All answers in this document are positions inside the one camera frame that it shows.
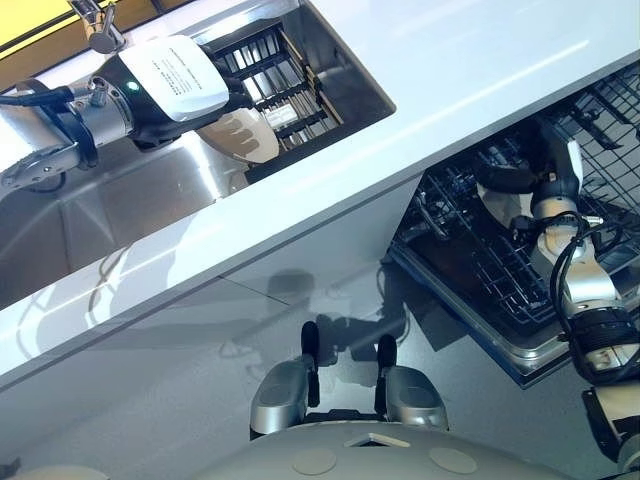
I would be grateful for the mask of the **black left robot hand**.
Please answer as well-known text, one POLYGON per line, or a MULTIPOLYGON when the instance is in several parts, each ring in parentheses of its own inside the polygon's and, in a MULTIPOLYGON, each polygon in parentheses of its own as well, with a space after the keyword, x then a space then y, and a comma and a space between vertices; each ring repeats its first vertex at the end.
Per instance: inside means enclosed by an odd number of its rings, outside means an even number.
POLYGON ((254 102, 243 83, 185 35, 156 38, 110 57, 95 71, 129 116, 127 137, 141 150, 181 135, 254 102))

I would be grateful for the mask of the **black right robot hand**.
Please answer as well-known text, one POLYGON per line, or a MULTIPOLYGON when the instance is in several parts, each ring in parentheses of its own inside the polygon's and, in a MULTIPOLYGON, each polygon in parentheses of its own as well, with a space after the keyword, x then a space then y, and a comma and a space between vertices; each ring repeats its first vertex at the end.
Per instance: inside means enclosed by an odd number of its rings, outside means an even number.
POLYGON ((529 140, 520 146, 518 153, 525 160, 525 168, 490 163, 477 152, 472 160, 476 181, 494 192, 531 193, 537 200, 578 198, 584 174, 576 140, 529 140))

